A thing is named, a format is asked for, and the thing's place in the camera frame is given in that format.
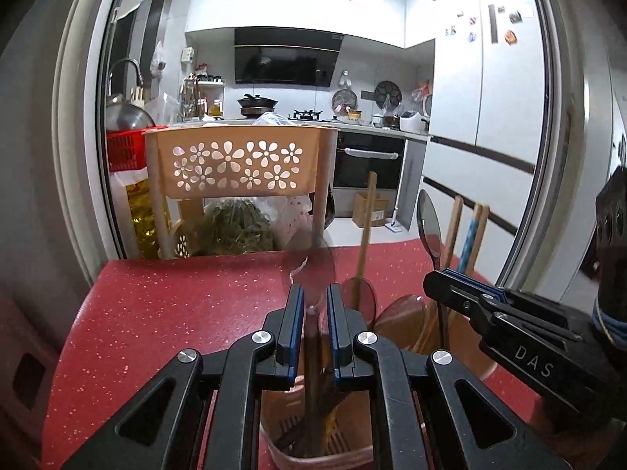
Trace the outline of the person's right hand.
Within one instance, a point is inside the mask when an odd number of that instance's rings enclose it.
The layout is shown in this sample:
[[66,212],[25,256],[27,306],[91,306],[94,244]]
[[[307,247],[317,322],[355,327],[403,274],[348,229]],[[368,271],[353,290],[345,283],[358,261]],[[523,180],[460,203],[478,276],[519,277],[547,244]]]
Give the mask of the person's right hand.
[[605,314],[598,299],[594,300],[592,322],[613,347],[621,351],[627,350],[627,323]]

